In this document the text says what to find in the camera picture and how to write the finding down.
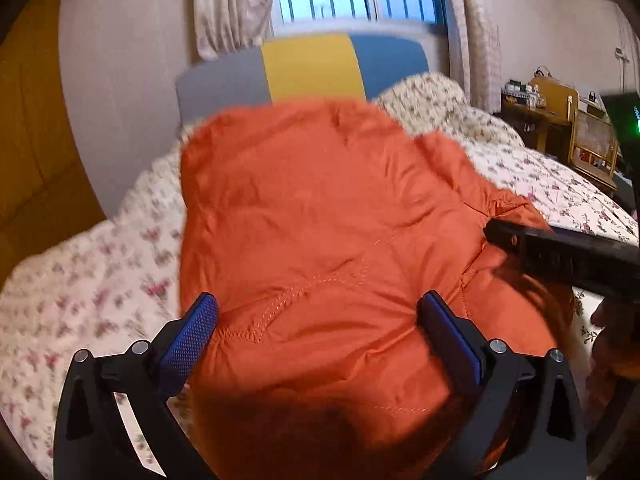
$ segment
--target person's hand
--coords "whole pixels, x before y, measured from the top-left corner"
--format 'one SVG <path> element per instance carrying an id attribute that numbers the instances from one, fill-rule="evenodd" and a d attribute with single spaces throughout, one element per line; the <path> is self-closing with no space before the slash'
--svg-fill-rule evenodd
<path id="1" fill-rule="evenodd" d="M 609 403 L 617 377 L 640 379 L 640 339 L 636 324 L 640 306 L 604 299 L 591 316 L 591 323 L 603 328 L 593 343 L 594 366 L 587 378 L 588 415 L 597 420 Z"/>

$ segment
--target orange fabric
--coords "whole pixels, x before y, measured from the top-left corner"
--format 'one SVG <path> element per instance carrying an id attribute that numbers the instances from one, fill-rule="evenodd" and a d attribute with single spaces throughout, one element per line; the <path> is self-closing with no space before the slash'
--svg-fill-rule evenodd
<path id="1" fill-rule="evenodd" d="M 220 306 L 194 436 L 223 480 L 418 478 L 465 414 L 416 327 L 430 289 L 515 351 L 568 330 L 570 290 L 484 240 L 494 216 L 545 226 L 536 209 L 453 140 L 409 139 L 366 103 L 218 115 L 182 186 L 182 310 L 203 290 Z"/>

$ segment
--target floral bedsheet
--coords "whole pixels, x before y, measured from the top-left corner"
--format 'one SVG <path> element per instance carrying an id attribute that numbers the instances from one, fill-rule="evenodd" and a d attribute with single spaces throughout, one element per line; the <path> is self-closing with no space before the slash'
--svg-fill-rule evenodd
<path id="1" fill-rule="evenodd" d="M 549 223 L 638 244 L 636 222 L 568 168 L 518 142 L 449 135 L 479 173 L 529 197 Z M 0 413 L 46 478 L 52 478 L 56 410 L 74 352 L 123 352 L 136 339 L 152 339 L 177 316 L 185 215 L 179 157 L 177 144 L 142 173 L 116 218 L 25 260 L 0 293 Z M 580 382 L 596 336 L 588 319 L 600 298 L 577 293 L 582 307 L 574 323 L 578 351 L 572 354 L 578 358 L 572 365 Z M 142 463 L 159 472 L 127 399 L 116 400 Z M 171 409 L 190 434 L 187 390 L 171 401 Z"/>

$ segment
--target curtain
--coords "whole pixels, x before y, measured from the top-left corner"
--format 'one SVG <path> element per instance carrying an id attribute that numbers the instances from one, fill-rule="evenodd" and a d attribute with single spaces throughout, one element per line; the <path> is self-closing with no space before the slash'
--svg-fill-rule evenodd
<path id="1" fill-rule="evenodd" d="M 198 54 L 215 59 L 260 44 L 270 34 L 273 0 L 193 0 Z"/>
<path id="2" fill-rule="evenodd" d="M 473 106 L 498 111 L 502 60 L 493 0 L 446 0 L 446 7 L 450 76 Z"/>

